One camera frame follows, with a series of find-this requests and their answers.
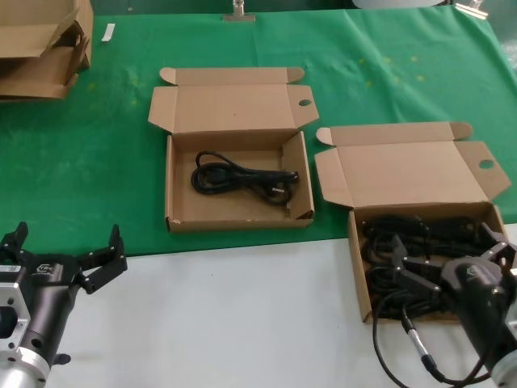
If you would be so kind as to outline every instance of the cardboard box flap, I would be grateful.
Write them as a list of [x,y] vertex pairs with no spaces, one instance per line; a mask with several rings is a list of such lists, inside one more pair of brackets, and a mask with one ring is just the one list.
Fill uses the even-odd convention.
[[55,47],[41,58],[0,61],[0,95],[64,98],[77,79],[84,46]]
[[220,69],[160,70],[162,79],[178,86],[263,85],[286,84],[304,77],[300,67],[255,67]]
[[510,186],[483,143],[455,141],[472,132],[468,125],[342,129],[343,135],[340,129],[318,131],[326,144],[340,144],[316,155],[323,197],[329,202],[351,208],[476,203],[492,200]]
[[[171,133],[196,133],[231,130],[287,129],[294,133],[318,118],[310,86],[285,83],[210,82],[206,74],[213,70],[162,70],[166,77],[180,82],[208,85],[159,86],[154,89],[149,121]],[[227,79],[232,73],[257,82],[264,74],[275,74],[276,81],[288,80],[286,69],[214,69],[215,77]]]
[[417,141],[454,141],[470,137],[467,123],[371,124],[320,128],[317,139],[329,146],[412,143]]
[[489,200],[493,200],[511,186],[510,180],[485,143],[466,141],[457,142],[455,146]]
[[314,158],[323,198],[334,204],[353,208],[354,202],[341,168],[338,149],[320,152]]
[[71,0],[0,0],[0,58],[39,57],[75,23]]
[[178,88],[170,86],[155,87],[153,99],[149,110],[149,122],[174,132],[174,118],[176,116],[176,100],[178,99]]
[[76,0],[76,5],[79,8],[79,12],[75,18],[75,26],[77,27],[82,39],[89,40],[89,43],[86,45],[82,65],[85,68],[90,68],[92,51],[91,38],[94,30],[94,11],[91,7],[90,0]]
[[314,215],[313,191],[311,190],[309,169],[304,168],[309,165],[307,154],[306,152],[296,152],[299,149],[306,150],[304,133],[299,132],[289,139],[283,148],[283,168],[286,171],[297,171],[300,177],[288,205],[289,216],[293,220],[312,218]]
[[165,219],[166,226],[169,228],[169,220],[173,219],[172,209],[174,203],[172,189],[174,184],[174,168],[169,168],[174,163],[174,145],[172,144],[172,136],[167,136],[167,154],[166,154],[166,176],[165,176]]

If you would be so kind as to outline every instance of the black power cord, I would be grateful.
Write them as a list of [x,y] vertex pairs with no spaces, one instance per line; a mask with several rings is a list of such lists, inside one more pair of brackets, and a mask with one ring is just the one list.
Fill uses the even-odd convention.
[[[373,347],[383,370],[389,378],[401,388],[409,388],[398,380],[389,370],[380,354],[377,343],[377,325],[381,318],[401,320],[406,333],[416,335],[412,318],[439,311],[439,303],[431,303],[429,299],[415,297],[407,289],[401,288],[395,281],[396,268],[392,265],[393,237],[397,235],[411,257],[423,256],[430,259],[432,255],[446,256],[450,259],[468,255],[479,256],[489,250],[492,242],[477,235],[479,228],[474,220],[466,217],[448,218],[440,221],[424,223],[419,217],[385,216],[364,223],[363,234],[367,242],[363,246],[362,256],[371,268],[366,272],[368,287],[374,300]],[[429,273],[419,273],[426,278]],[[438,382],[450,384],[452,388],[483,382],[490,378],[488,373],[476,377],[486,362],[492,348],[502,332],[504,315],[495,327],[494,342],[484,352],[472,372],[464,380],[452,380],[439,370],[432,356],[428,354],[421,342],[421,350],[425,351],[421,360],[427,371]]]
[[[363,260],[370,264],[366,278],[370,294],[374,295],[373,307],[380,298],[403,290],[394,281],[392,265],[393,237],[398,236],[408,251],[408,256],[443,256],[450,259],[465,256],[477,257],[492,247],[491,242],[477,235],[477,223],[467,217],[452,217],[438,221],[423,222],[419,217],[388,215],[363,223],[363,235],[367,241],[362,247]],[[419,273],[426,278],[426,273]],[[440,311],[427,299],[418,299],[409,294],[391,297],[380,312],[381,318],[401,320],[402,307],[411,318]]]
[[[201,164],[203,155],[212,155],[224,162]],[[270,205],[285,205],[292,199],[292,184],[298,181],[297,172],[245,168],[214,151],[199,152],[195,164],[197,168],[192,172],[191,184],[205,195],[249,188]]]
[[[383,297],[380,300],[379,305],[375,309],[375,312],[374,312],[374,315],[373,315],[372,338],[373,338],[373,348],[375,350],[377,358],[379,359],[380,366],[382,366],[382,369],[386,372],[388,377],[395,384],[397,384],[397,386],[399,386],[400,388],[409,388],[407,385],[405,385],[403,382],[401,382],[391,372],[391,370],[389,370],[388,366],[385,363],[385,360],[384,360],[383,356],[380,354],[379,343],[378,343],[378,339],[377,339],[377,327],[379,325],[379,319],[380,319],[380,312],[381,312],[381,310],[383,309],[385,304],[390,299],[393,299],[393,298],[396,298],[396,297],[403,297],[403,296],[411,297],[411,295],[407,291],[405,291],[405,290],[398,290],[398,291],[396,291],[394,293],[391,293],[388,296]],[[479,361],[476,363],[476,365],[474,366],[473,370],[469,373],[469,375],[464,380],[452,380],[452,379],[446,378],[438,370],[438,368],[436,367],[436,364],[434,363],[434,361],[432,361],[432,364],[434,364],[434,365],[432,365],[431,367],[429,367],[429,365],[426,365],[427,370],[431,373],[431,375],[437,381],[442,382],[442,383],[446,383],[446,384],[451,384],[452,387],[450,387],[450,388],[464,388],[465,386],[469,386],[469,385],[472,385],[472,384],[477,384],[478,382],[483,382],[483,381],[487,380],[490,377],[490,375],[488,373],[486,373],[486,374],[484,374],[483,376],[480,376],[480,377],[476,377],[476,375],[479,373],[479,371],[481,370],[483,365],[486,363],[486,360],[487,360],[490,352],[492,352],[494,346],[498,342],[499,337],[501,336],[501,333],[502,333],[502,329],[504,327],[505,317],[506,317],[506,314],[501,314],[501,318],[499,319],[498,324],[494,328],[495,329],[494,330],[494,339],[492,341],[492,344],[490,344],[490,346],[485,350],[485,352],[483,354],[481,354],[481,357],[480,357]]]

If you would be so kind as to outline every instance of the white label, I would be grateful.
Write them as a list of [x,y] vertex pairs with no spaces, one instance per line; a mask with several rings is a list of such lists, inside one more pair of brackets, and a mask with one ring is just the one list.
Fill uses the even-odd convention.
[[106,32],[104,32],[103,42],[109,42],[111,37],[113,36],[113,30],[115,30],[115,24],[109,23],[106,27]]
[[18,272],[20,269],[19,265],[0,265],[0,272]]

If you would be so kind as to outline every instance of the cardboard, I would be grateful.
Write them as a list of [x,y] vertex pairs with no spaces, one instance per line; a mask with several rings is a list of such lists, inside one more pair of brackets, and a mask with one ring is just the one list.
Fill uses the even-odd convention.
[[0,0],[0,100],[63,99],[90,66],[90,0]]
[[[154,88],[149,122],[170,133],[166,160],[166,224],[171,231],[298,228],[314,205],[304,134],[318,118],[309,86],[288,85],[302,69],[162,69],[175,86]],[[287,206],[271,206],[254,193],[216,196],[191,186],[195,156],[222,153],[245,167],[298,171]],[[211,162],[205,157],[203,162]]]
[[486,145],[460,141],[466,123],[411,123],[322,128],[317,139],[335,148],[316,155],[323,197],[351,209],[349,239],[361,318],[372,306],[361,258],[361,225],[386,214],[413,214],[424,221],[466,216],[504,233],[490,202],[510,180]]

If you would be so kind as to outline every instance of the green tablecloth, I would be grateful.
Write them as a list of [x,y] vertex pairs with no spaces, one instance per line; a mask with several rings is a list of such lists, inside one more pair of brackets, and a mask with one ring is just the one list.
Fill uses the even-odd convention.
[[[113,39],[101,44],[107,23]],[[164,66],[302,66],[320,120],[306,129],[316,206],[305,230],[168,234],[166,134],[148,124]],[[26,248],[79,252],[120,224],[130,255],[347,236],[326,203],[313,155],[317,128],[464,120],[517,182],[517,83],[490,25],[450,7],[95,19],[93,68],[65,101],[0,106],[0,234],[28,222]],[[517,188],[497,199],[517,222]]]

